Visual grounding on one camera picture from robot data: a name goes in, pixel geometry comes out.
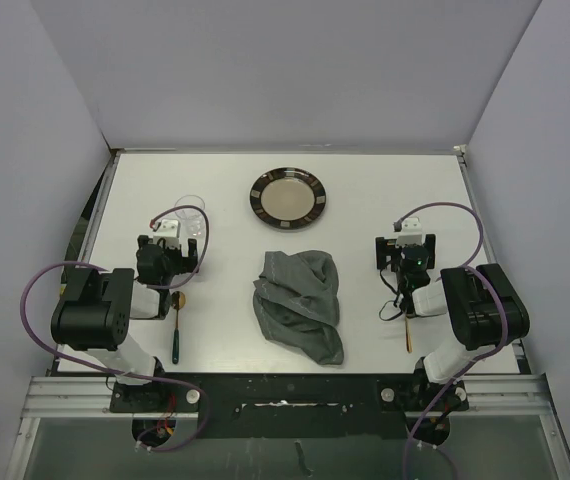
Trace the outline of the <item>grey cloth placemat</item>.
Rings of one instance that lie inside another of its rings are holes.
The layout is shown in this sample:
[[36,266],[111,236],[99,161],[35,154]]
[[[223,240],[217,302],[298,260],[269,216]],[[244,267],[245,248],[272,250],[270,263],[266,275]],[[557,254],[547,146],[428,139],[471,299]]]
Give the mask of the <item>grey cloth placemat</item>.
[[296,348],[321,366],[343,364],[340,281],[329,253],[268,251],[253,285],[252,305],[265,339]]

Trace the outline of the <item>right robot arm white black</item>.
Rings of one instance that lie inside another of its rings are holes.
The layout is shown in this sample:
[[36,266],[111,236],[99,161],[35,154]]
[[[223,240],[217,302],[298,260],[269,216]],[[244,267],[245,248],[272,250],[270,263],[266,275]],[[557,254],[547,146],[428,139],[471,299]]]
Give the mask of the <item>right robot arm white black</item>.
[[393,294],[398,313],[388,322],[445,315],[450,333],[422,358],[423,376],[410,384],[413,402],[434,408],[446,396],[447,383],[469,365],[484,360],[529,333],[529,314],[502,267],[496,263],[477,267],[446,268],[433,280],[436,236],[406,240],[375,239],[376,268],[390,271],[396,283],[382,278]]

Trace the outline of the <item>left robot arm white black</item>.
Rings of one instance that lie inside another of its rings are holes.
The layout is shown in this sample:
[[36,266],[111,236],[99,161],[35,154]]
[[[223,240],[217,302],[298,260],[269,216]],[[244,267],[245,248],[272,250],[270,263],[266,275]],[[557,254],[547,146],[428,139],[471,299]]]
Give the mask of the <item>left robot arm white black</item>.
[[169,395],[166,382],[155,377],[164,374],[163,365],[130,335],[130,322],[165,319],[177,300],[171,282],[195,273],[198,263],[194,238],[183,252],[177,236],[161,234],[137,238],[134,269],[76,269],[52,315],[53,340],[88,354],[119,383],[134,386],[133,399],[145,410],[160,409]]

